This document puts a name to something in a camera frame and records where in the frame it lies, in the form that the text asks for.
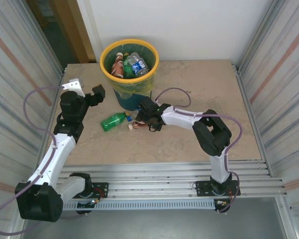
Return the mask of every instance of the water bottle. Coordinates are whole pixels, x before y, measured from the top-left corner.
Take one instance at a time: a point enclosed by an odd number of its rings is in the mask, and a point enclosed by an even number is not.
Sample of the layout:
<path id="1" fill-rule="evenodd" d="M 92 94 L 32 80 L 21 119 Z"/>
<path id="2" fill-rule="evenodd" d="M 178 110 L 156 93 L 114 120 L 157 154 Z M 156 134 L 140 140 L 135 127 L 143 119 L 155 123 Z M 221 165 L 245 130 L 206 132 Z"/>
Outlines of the water bottle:
<path id="1" fill-rule="evenodd" d="M 150 71 L 143 58 L 136 52 L 129 55 L 127 60 L 130 62 L 136 77 L 141 77 Z"/>

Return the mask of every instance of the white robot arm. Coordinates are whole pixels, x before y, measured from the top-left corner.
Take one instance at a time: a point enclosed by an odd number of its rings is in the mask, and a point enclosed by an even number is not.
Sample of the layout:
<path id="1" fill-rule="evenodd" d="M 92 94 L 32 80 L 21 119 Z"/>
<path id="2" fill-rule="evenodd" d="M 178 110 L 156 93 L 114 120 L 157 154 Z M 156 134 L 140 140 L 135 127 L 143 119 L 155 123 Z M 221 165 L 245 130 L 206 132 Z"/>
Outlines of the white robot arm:
<path id="1" fill-rule="evenodd" d="M 217 113 L 213 110 L 204 113 L 189 112 L 169 104 L 161 105 L 146 97 L 140 103 L 136 120 L 147 123 L 150 131 L 160 131 L 163 125 L 175 125 L 194 131 L 201 148 L 210 158 L 212 191 L 215 195 L 224 195 L 232 183 L 232 175 L 225 158 L 232 134 L 219 117 L 212 115 Z"/>
<path id="2" fill-rule="evenodd" d="M 17 198 L 20 216 L 23 219 L 55 222 L 59 219 L 63 204 L 77 194 L 89 195 L 92 190 L 92 182 L 89 174 L 73 173 L 70 177 L 57 186 L 57 179 L 62 167 L 75 147 L 83 130 L 83 119 L 89 107 L 101 103 L 105 97 L 102 85 L 92 89 L 94 95 L 84 94 L 79 79 L 73 79 L 70 83 L 62 85 L 63 89 L 69 91 L 61 95 L 60 106 L 62 113 L 57 117 L 54 128 L 56 145 L 50 144 L 43 160 L 35 173 L 26 183 L 19 183 L 15 188 L 17 194 L 35 178 L 40 178 L 27 191 Z M 52 160 L 45 171 L 55 148 Z"/>

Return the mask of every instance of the trash bin rim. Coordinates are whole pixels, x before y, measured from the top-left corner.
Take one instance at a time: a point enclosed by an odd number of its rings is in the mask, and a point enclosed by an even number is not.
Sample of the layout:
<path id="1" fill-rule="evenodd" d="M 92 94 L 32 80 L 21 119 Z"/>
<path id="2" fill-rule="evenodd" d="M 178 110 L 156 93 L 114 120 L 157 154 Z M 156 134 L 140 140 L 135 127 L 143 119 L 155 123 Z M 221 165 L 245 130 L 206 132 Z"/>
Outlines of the trash bin rim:
<path id="1" fill-rule="evenodd" d="M 108 73 L 106 70 L 105 70 L 105 67 L 104 67 L 104 60 L 105 60 L 105 57 L 107 56 L 107 54 L 115 47 L 117 46 L 120 46 L 120 45 L 123 45 L 123 44 L 139 44 L 139 45 L 142 45 L 142 46 L 145 46 L 147 47 L 149 50 L 151 50 L 154 55 L 155 55 L 155 64 L 154 64 L 154 67 L 144 76 L 141 76 L 141 77 L 138 77 L 138 78 L 135 78 L 135 79 L 121 79 L 121 78 L 118 78 L 118 77 L 115 77 L 115 76 L 112 76 L 110 73 Z M 119 41 L 116 41 L 114 43 L 112 43 L 111 45 L 109 45 L 107 48 L 105 48 L 105 50 L 102 52 L 101 54 L 101 57 L 100 57 L 100 66 L 101 66 L 101 70 L 103 71 L 103 73 L 106 75 L 106 77 L 108 77 L 109 79 L 111 79 L 112 81 L 115 81 L 115 82 L 119 82 L 119 83 L 123 83 L 123 84 L 132 84 L 132 83 L 137 83 L 137 82 L 141 82 L 143 80 L 146 80 L 148 79 L 150 76 L 152 76 L 156 69 L 158 68 L 158 63 L 159 63 L 159 56 L 158 56 L 158 52 L 157 50 L 155 49 L 155 47 L 153 47 L 151 44 L 149 44 L 148 42 L 146 41 L 143 41 L 143 40 L 140 40 L 140 39 L 123 39 L 123 40 L 119 40 Z"/>

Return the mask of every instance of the black mounting plate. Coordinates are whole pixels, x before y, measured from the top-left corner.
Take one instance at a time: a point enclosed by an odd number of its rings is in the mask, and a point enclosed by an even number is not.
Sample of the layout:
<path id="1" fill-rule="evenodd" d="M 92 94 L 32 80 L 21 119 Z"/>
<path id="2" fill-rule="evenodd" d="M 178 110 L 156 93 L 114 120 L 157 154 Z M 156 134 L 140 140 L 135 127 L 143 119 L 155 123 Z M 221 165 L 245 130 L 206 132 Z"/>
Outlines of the black mounting plate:
<path id="1" fill-rule="evenodd" d="M 218 195 L 214 192 L 213 188 L 212 188 L 212 182 L 211 181 L 196 181 L 195 182 L 195 188 L 196 188 L 196 193 L 198 197 L 210 197 L 210 196 L 229 196 L 228 191 L 229 189 L 231 189 L 233 195 L 236 194 L 237 191 L 237 185 L 238 182 L 237 180 L 232 180 L 228 187 L 224 190 L 224 193 L 221 195 Z"/>
<path id="2" fill-rule="evenodd" d="M 103 192 L 103 198 L 108 197 L 109 183 L 92 183 L 92 192 L 88 196 L 82 196 L 80 194 L 75 195 L 73 198 L 91 198 L 100 199 L 102 198 L 101 192 L 95 189 L 100 189 Z"/>
<path id="3" fill-rule="evenodd" d="M 88 196 L 82 196 L 80 194 L 75 195 L 73 198 L 86 198 L 87 201 L 91 201 L 91 199 L 100 199 L 100 198 L 107 198 L 109 192 L 109 183 L 92 183 L 92 192 Z M 95 203 L 92 202 L 78 202 L 77 208 L 94 208 Z M 85 214 L 90 213 L 91 211 L 76 211 L 78 214 Z"/>

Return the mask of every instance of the yellow trash bin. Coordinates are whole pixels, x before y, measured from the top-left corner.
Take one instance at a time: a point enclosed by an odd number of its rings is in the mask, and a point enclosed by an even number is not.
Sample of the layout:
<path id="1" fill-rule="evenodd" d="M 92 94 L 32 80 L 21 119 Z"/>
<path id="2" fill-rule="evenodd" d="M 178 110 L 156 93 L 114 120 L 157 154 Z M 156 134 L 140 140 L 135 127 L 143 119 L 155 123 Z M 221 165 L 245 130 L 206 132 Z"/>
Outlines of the yellow trash bin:
<path id="1" fill-rule="evenodd" d="M 121 79 L 111 75 L 112 65 L 118 52 L 137 52 L 146 62 L 150 71 L 134 79 Z M 154 85 L 154 75 L 158 68 L 159 56 L 157 50 L 149 43 L 138 39 L 124 39 L 109 45 L 100 58 L 102 72 L 112 85 L 119 104 L 128 111 L 136 110 L 140 101 L 151 97 Z"/>

